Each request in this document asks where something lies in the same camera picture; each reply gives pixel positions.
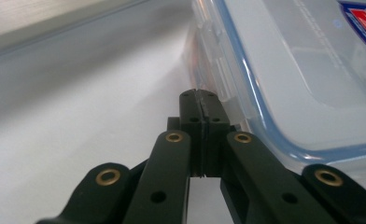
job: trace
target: container lid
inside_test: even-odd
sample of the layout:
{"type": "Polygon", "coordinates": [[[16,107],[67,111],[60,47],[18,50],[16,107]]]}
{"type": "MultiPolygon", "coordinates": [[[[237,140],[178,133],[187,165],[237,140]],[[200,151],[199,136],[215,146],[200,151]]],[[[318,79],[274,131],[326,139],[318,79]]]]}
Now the container lid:
{"type": "Polygon", "coordinates": [[[217,8],[258,108],[253,133],[304,163],[366,158],[366,1],[217,8]]]}

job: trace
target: clear plastic container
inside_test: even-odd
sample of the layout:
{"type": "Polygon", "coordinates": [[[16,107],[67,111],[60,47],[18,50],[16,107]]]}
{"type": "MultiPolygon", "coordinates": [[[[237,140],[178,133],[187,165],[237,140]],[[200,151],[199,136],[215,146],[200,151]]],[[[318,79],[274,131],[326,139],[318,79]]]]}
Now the clear plastic container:
{"type": "Polygon", "coordinates": [[[366,169],[366,1],[194,0],[190,66],[287,168],[366,169]]]}

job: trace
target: white table surface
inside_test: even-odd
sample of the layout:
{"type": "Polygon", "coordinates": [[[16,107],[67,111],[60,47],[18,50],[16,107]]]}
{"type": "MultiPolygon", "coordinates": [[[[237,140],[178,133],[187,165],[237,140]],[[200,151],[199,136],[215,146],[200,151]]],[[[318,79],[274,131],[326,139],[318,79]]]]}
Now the white table surface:
{"type": "MultiPolygon", "coordinates": [[[[190,1],[150,0],[0,55],[0,223],[57,216],[93,167],[148,158],[178,95],[190,1]]],[[[192,179],[188,223],[232,223],[192,179]]]]}

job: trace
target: brass insert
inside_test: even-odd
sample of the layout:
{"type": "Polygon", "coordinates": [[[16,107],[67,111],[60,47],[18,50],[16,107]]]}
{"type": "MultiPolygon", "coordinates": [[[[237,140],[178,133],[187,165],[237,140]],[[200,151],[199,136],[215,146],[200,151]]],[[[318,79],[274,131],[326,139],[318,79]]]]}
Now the brass insert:
{"type": "Polygon", "coordinates": [[[105,169],[96,176],[96,183],[100,186],[109,186],[119,181],[120,171],[116,169],[105,169]]]}
{"type": "Polygon", "coordinates": [[[235,141],[240,142],[240,143],[249,143],[252,141],[252,138],[245,133],[236,134],[234,139],[235,139],[235,141]]]}
{"type": "Polygon", "coordinates": [[[183,135],[180,133],[169,133],[165,138],[168,142],[180,142],[183,140],[183,135]]]}
{"type": "Polygon", "coordinates": [[[344,181],[343,179],[338,176],[337,174],[324,170],[319,169],[315,171],[315,177],[322,183],[327,184],[329,186],[333,187],[340,187],[343,185],[344,181]]]}

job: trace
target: black mechanical arm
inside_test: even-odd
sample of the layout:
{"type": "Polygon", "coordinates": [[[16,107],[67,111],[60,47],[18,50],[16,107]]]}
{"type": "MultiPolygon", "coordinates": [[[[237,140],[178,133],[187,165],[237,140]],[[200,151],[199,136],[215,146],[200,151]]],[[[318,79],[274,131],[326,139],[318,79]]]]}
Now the black mechanical arm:
{"type": "Polygon", "coordinates": [[[366,190],[343,172],[287,170],[255,135],[230,126],[212,92],[185,91],[179,102],[147,161],[95,167],[60,215],[37,224],[186,223],[190,177],[202,176],[221,178],[235,224],[366,223],[366,190]]]}

